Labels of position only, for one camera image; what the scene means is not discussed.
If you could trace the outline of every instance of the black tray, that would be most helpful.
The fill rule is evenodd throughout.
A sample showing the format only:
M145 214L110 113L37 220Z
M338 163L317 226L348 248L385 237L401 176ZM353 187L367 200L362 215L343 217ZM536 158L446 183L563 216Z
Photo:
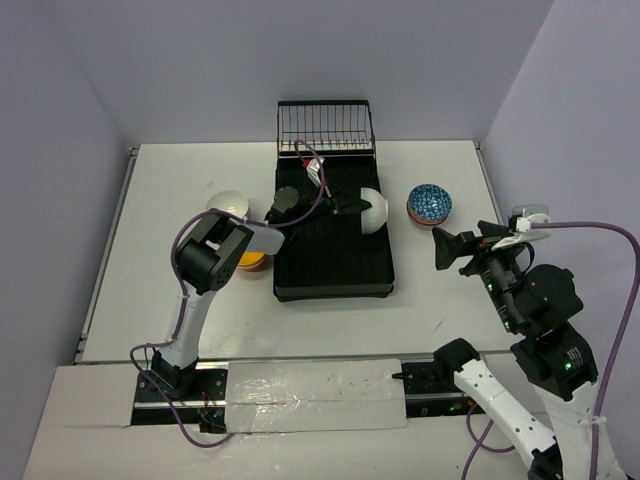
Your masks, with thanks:
M351 115L353 119L356 114L347 112L351 106L359 110L358 127L366 120L366 126L359 128L360 132L340 129L339 121L337 125L333 121L323 122L322 118L339 119L340 114L345 119ZM281 123L283 109L288 111L288 119L292 119L289 115L291 107L307 110L313 107L315 110L314 121L308 123L313 123L319 130L307 132L307 141L318 147L319 153L325 157L324 168L330 185L358 197L361 187L380 191L371 114L369 104L364 100L279 103L276 189L292 186L302 195L313 195L317 191L300 159L291 155L292 149L286 137L292 130L283 127L292 125ZM338 132L337 136L332 135L334 131ZM295 140L293 137L304 139L304 132L293 131L289 137L291 142ZM393 291L395 275L387 226L372 235L362 235L360 229L358 215L326 215L286 229L287 241L274 260L276 297L280 301L289 301L388 296Z

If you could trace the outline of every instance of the blue bowl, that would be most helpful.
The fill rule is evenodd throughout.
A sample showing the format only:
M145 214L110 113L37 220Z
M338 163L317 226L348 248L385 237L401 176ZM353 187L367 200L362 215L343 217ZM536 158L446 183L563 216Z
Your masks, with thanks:
M444 222L453 202L445 189L438 185L418 185L411 190L407 201L409 216L421 225L438 225Z

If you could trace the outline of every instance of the table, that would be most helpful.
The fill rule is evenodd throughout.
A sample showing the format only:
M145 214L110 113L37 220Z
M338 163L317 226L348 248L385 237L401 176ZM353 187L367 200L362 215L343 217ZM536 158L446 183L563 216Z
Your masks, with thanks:
M238 435L201 450L175 426L127 426L135 378L131 365L58 368L25 480L457 480L473 446L464 417L441 417L409 419L395 430ZM474 429L486 422L474 416ZM506 439L494 429L487 444ZM470 478L524 480L526 469L515 452L480 451Z
M481 352L504 352L505 333L477 278L457 267L436 272L428 229L405 204L420 183L453 198L444 227L474 229L496 212L471 141L378 142L378 170L389 200L395 292L386 299L279 303L272 272L238 271L216 297L200 340L202 359L424 356L458 337ZM178 291L169 267L177 231L218 191L250 199L254 218L271 204L275 143L142 145L104 275L87 322L84 363L127 361L133 345L162 340Z

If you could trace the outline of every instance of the plastic sheet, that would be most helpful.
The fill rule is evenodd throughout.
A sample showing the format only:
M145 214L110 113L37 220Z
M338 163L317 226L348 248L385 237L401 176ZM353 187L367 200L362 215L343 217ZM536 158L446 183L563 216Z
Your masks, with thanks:
M402 428L399 360L238 363L229 367L229 432Z

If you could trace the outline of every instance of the wire rack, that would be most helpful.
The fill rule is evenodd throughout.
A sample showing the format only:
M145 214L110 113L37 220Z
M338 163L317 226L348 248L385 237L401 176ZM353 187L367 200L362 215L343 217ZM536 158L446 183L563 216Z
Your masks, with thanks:
M367 100L278 102L278 150L295 152L298 138L328 154L375 152L371 109Z

